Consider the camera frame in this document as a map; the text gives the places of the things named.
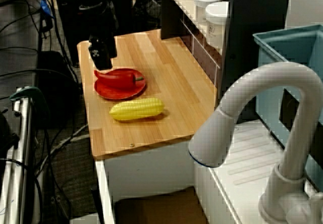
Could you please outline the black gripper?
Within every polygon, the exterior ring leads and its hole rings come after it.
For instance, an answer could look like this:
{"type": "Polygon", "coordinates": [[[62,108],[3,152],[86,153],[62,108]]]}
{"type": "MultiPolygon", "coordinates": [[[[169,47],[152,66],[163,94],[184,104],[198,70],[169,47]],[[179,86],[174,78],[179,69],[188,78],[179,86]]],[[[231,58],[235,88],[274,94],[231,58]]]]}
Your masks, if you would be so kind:
{"type": "Polygon", "coordinates": [[[119,27],[114,4],[79,6],[89,30],[89,53],[97,70],[111,69],[110,58],[117,57],[114,35],[119,27]]]}

